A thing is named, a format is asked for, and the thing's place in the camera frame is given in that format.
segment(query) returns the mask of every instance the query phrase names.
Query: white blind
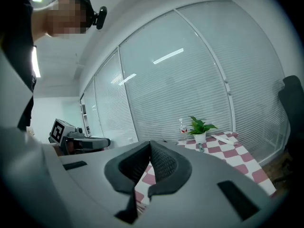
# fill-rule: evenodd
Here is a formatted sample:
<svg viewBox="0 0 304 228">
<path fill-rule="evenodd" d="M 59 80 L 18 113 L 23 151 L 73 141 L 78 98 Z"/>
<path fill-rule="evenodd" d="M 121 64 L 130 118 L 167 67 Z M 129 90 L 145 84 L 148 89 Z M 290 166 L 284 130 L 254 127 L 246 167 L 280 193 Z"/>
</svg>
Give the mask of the white blind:
<svg viewBox="0 0 304 228">
<path fill-rule="evenodd" d="M 118 53 L 115 53 L 95 76 L 97 109 L 104 136 L 113 147 L 137 142 L 128 99 L 123 84 Z"/>
<path fill-rule="evenodd" d="M 218 57 L 232 92 L 238 139 L 261 161 L 283 146 L 287 128 L 277 96 L 284 76 L 270 41 L 231 1 L 205 2 L 179 11 Z"/>
<path fill-rule="evenodd" d="M 139 140 L 177 140 L 179 118 L 207 118 L 232 130 L 228 95 L 203 41 L 176 12 L 145 25 L 120 46 Z"/>
<path fill-rule="evenodd" d="M 103 138 L 103 132 L 98 119 L 98 112 L 95 100 L 94 80 L 92 80 L 84 92 L 85 112 L 92 137 Z"/>
</svg>

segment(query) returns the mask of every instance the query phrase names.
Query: black chair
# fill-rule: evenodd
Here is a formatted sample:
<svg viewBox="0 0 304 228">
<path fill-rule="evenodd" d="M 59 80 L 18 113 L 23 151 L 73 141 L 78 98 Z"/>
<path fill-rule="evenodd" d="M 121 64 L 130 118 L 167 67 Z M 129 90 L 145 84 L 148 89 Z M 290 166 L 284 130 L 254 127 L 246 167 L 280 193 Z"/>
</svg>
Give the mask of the black chair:
<svg viewBox="0 0 304 228">
<path fill-rule="evenodd" d="M 301 82 L 297 76 L 288 76 L 283 79 L 284 89 L 279 93 L 279 99 L 287 114 L 290 124 L 290 135 L 285 146 L 293 161 L 286 160 L 283 166 L 289 164 L 293 171 L 297 169 L 295 165 L 299 164 L 304 146 L 304 91 Z M 292 177 L 293 174 L 277 178 L 274 182 L 284 181 Z"/>
</svg>

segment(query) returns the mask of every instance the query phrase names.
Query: chair backrest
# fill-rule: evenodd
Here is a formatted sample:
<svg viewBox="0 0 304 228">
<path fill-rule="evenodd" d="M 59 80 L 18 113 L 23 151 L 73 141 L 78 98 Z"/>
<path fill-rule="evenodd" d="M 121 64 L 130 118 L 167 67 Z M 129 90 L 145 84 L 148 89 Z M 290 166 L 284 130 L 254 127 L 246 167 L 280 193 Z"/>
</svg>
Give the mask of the chair backrest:
<svg viewBox="0 0 304 228">
<path fill-rule="evenodd" d="M 278 95 L 290 123 L 291 139 L 298 132 L 304 132 L 304 91 L 295 75 L 284 78 L 283 82 L 285 87 Z"/>
</svg>

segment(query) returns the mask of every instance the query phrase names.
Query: black shirt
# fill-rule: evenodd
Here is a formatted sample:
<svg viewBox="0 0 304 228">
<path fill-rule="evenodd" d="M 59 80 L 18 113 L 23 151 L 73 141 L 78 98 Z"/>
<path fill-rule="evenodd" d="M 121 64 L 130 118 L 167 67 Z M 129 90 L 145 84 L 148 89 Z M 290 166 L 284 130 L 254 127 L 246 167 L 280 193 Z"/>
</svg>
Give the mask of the black shirt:
<svg viewBox="0 0 304 228">
<path fill-rule="evenodd" d="M 24 0 L 11 26 L 5 31 L 2 41 L 2 49 L 26 86 L 34 92 L 36 76 L 32 67 L 32 50 L 34 47 L 31 31 L 31 14 L 33 8 L 29 0 Z M 31 112 L 34 99 L 31 98 L 18 124 L 18 128 L 26 130 L 30 126 Z"/>
</svg>

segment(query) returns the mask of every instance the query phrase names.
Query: potted plant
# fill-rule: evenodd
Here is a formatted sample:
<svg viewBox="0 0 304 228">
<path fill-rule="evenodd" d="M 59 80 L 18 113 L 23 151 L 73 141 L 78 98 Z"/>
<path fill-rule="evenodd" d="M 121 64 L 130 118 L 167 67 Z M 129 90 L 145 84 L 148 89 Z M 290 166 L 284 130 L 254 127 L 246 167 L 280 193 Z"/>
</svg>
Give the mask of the potted plant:
<svg viewBox="0 0 304 228">
<path fill-rule="evenodd" d="M 192 119 L 191 126 L 193 129 L 189 132 L 190 135 L 194 136 L 196 143 L 205 143 L 206 142 L 206 132 L 211 128 L 217 128 L 212 124 L 205 125 L 203 119 L 197 120 L 194 116 L 189 116 Z"/>
</svg>

